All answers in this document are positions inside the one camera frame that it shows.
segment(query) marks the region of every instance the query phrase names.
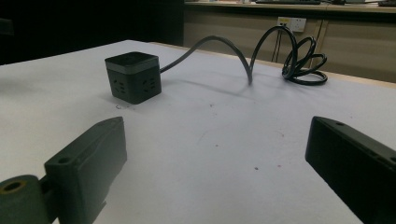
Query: power outlet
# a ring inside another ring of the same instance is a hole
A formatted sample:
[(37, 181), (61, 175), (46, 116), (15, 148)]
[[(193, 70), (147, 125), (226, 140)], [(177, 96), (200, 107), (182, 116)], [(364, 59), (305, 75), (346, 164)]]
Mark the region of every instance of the power outlet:
[(288, 27), (290, 29), (291, 18), (289, 18), (289, 17), (278, 17), (276, 25), (286, 26), (286, 27)]
[(304, 18), (278, 17), (276, 25), (286, 26), (293, 32), (303, 32), (305, 23)]
[(303, 32), (305, 28), (306, 19), (303, 18), (292, 18), (290, 29), (293, 32)]

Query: power cord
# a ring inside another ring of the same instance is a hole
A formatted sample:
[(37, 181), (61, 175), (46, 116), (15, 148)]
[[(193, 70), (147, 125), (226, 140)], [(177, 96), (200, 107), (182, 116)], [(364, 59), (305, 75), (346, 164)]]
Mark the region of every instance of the power cord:
[[(275, 26), (275, 27), (269, 29), (267, 32), (265, 32), (265, 34), (259, 40), (258, 44), (256, 45), (256, 48), (253, 51), (253, 55), (251, 56), (250, 64), (248, 64), (244, 54), (233, 42), (231, 42), (230, 40), (228, 40), (227, 38), (224, 38), (224, 37), (211, 35), (211, 36), (205, 37), (204, 39), (198, 41), (195, 45), (193, 45), (191, 47), (191, 49), (189, 49), (186, 53), (184, 53), (180, 58), (178, 58), (174, 62), (166, 65), (164, 68), (161, 68), (160, 73), (163, 73), (163, 72), (171, 69), (172, 67), (176, 66), (177, 64), (181, 63), (182, 61), (184, 61), (187, 57), (189, 57), (196, 49), (198, 49), (205, 42), (211, 41), (211, 40), (217, 40), (217, 41), (220, 41), (220, 42), (226, 44), (227, 46), (229, 46), (236, 53), (236, 55), (239, 57), (239, 59), (242, 62), (242, 65), (244, 65), (245, 70), (247, 72), (247, 80), (248, 80), (248, 84), (250, 85), (253, 81), (252, 74), (253, 74), (254, 63), (256, 61), (256, 57), (259, 53), (262, 43), (268, 37), (268, 35), (270, 35), (272, 32), (275, 32), (275, 31), (285, 32), (288, 35), (288, 37), (290, 38), (290, 43), (291, 43), (291, 52), (290, 52), (287, 60), (285, 61), (284, 65), (283, 65), (283, 69), (282, 69), (283, 78), (285, 78), (288, 81), (291, 81), (291, 82), (294, 82), (297, 84), (301, 84), (301, 85), (307, 85), (307, 86), (324, 84), (327, 81), (327, 76), (317, 70), (323, 64), (326, 63), (327, 58), (324, 54), (315, 54), (314, 53), (315, 47), (317, 44), (316, 40), (313, 37), (307, 37), (307, 38), (303, 39), (302, 41), (300, 41), (299, 43), (297, 43), (293, 32), (285, 26)], [(305, 56), (301, 60), (297, 61), (298, 49), (300, 48), (300, 46), (302, 46), (303, 44), (305, 44), (307, 42), (311, 43), (308, 52), (305, 54)], [(321, 58), (321, 62), (318, 63), (313, 68), (303, 69), (303, 67), (310, 60), (312, 60), (314, 58)], [(299, 79), (299, 77), (303, 77), (306, 75), (317, 76), (319, 78), (319, 80), (312, 81), (312, 80)]]

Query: white tabletop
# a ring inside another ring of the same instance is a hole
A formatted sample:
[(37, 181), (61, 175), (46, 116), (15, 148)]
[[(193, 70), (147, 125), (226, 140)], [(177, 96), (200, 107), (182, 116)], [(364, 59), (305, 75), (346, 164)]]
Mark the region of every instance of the white tabletop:
[(140, 105), (111, 95), (105, 58), (184, 50), (123, 41), (0, 66), (0, 180), (43, 164), (94, 123), (123, 116), (128, 161), (95, 223), (361, 223), (304, 160), (313, 116), (396, 148), (396, 89), (331, 78), (285, 81), (256, 64), (194, 53)]

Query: black plastic part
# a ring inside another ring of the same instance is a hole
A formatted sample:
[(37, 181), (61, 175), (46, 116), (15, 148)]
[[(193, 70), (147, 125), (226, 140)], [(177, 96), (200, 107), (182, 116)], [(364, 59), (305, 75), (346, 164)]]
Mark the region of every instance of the black plastic part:
[(127, 160), (121, 117), (96, 123), (45, 163), (62, 224), (91, 224)]
[(344, 123), (313, 117), (305, 158), (363, 223), (396, 223), (394, 150)]
[(130, 52), (105, 59), (111, 93), (133, 105), (160, 94), (158, 56)]
[(0, 223), (50, 223), (37, 177), (21, 175), (0, 183)]

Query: wooden cabinet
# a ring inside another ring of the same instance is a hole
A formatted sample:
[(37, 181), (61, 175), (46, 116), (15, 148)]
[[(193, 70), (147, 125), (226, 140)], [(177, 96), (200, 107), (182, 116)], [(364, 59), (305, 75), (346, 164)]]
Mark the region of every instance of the wooden cabinet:
[[(277, 17), (307, 18), (301, 40), (313, 36), (317, 53), (325, 53), (323, 71), (396, 83), (396, 8), (374, 6), (258, 6), (246, 4), (186, 3), (184, 46), (208, 35), (229, 38), (250, 57), (262, 34), (276, 25)], [(271, 61), (276, 34), (264, 42), (258, 59)], [(203, 49), (233, 54), (226, 46), (210, 43)], [(299, 51), (303, 55), (304, 46)], [(278, 62), (290, 52), (282, 36)]]

